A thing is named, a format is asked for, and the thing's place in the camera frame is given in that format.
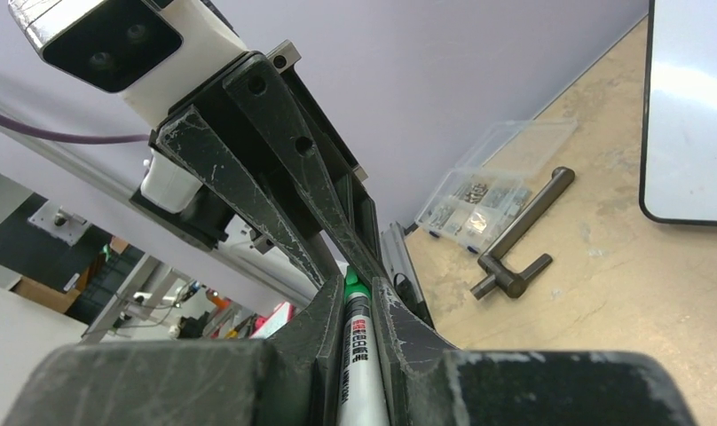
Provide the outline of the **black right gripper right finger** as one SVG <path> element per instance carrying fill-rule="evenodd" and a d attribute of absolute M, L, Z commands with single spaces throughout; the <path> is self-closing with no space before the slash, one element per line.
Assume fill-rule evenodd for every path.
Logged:
<path fill-rule="evenodd" d="M 629 351 L 461 350 L 384 278 L 374 327 L 394 425 L 692 425 L 673 378 Z"/>

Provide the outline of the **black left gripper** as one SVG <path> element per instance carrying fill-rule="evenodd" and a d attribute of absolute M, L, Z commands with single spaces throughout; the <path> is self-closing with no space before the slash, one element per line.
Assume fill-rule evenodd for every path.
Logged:
<path fill-rule="evenodd" d="M 331 240 L 366 283 L 384 277 L 374 201 L 357 161 L 295 70 L 285 41 L 250 51 L 179 100 L 150 145 L 281 250 L 316 288 Z"/>

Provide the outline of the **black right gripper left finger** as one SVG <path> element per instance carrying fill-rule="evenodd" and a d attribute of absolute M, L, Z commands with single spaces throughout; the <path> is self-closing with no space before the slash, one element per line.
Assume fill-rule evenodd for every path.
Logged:
<path fill-rule="evenodd" d="M 29 376 L 7 425 L 331 425 L 343 277 L 266 339 L 79 343 Z"/>

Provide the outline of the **white whiteboard black frame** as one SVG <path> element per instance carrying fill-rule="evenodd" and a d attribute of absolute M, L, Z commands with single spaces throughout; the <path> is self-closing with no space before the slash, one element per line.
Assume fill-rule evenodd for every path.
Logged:
<path fill-rule="evenodd" d="M 650 2 L 639 206 L 717 226 L 717 1 Z"/>

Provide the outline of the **white marker pen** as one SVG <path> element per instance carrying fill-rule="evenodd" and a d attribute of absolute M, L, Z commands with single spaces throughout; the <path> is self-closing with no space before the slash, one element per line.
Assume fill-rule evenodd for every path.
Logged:
<path fill-rule="evenodd" d="M 343 353 L 336 423 L 390 425 L 369 287 L 352 267 L 344 278 Z"/>

